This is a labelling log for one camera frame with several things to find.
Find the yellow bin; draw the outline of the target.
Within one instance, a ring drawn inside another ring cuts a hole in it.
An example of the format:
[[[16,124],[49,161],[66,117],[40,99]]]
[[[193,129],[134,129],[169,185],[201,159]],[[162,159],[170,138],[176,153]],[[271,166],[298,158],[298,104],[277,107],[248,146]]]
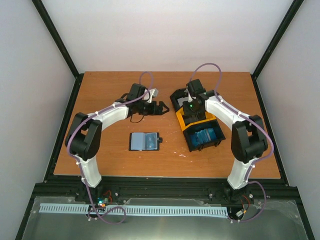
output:
[[[180,128],[182,132],[190,128],[191,126],[195,126],[198,124],[203,124],[209,121],[216,120],[216,116],[213,115],[212,113],[209,113],[207,111],[203,112],[200,114],[200,117],[197,115],[191,115],[191,116],[186,116],[184,114],[184,111],[182,108],[180,108],[176,113],[175,113],[178,123],[180,125]]]

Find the black bin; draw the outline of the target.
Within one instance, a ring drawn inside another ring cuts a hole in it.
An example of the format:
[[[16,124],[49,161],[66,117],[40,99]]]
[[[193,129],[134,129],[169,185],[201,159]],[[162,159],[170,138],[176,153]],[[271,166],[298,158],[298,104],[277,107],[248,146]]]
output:
[[[189,101],[189,93],[187,91],[187,88],[180,88],[175,90],[170,95],[170,100],[171,100],[174,111],[177,112],[180,108],[183,107],[184,102]]]
[[[190,152],[217,147],[226,139],[216,119],[191,125],[182,133]]]

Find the blue VIP card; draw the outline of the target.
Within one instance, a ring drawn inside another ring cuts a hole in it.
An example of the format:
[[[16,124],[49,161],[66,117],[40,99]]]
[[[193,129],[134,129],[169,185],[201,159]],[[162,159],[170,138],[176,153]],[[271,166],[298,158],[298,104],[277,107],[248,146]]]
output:
[[[148,151],[153,151],[157,149],[157,134],[156,133],[148,133],[146,134],[145,139],[145,148]]]

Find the black leather card holder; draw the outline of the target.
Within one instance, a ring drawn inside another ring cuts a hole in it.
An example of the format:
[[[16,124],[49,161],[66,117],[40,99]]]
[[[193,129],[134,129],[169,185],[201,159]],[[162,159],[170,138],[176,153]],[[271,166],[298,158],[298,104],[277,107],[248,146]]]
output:
[[[159,151],[163,138],[158,132],[132,132],[129,135],[129,151]]]

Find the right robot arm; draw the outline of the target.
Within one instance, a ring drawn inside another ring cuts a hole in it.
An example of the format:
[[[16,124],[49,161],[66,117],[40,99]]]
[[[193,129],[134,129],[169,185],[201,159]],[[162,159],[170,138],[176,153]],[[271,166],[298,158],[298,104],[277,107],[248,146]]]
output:
[[[183,103],[190,114],[207,112],[231,130],[231,152],[234,162],[225,186],[224,196],[232,201],[249,183],[256,163],[274,152],[274,144],[258,115],[248,115],[225,101],[216,90],[206,91],[199,79],[186,84],[188,101]]]

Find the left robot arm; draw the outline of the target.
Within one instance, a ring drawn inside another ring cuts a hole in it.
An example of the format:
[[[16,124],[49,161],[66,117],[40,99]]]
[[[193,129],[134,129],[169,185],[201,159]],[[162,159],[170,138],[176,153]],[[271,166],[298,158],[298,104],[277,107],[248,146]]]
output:
[[[81,181],[88,186],[86,195],[92,201],[99,201],[104,195],[104,188],[99,185],[102,176],[97,164],[102,132],[134,114],[145,117],[168,113],[170,109],[163,101],[153,100],[158,92],[156,88],[150,89],[134,83],[128,93],[124,93],[110,106],[89,114],[79,112],[74,116],[65,138],[65,146],[80,169]]]

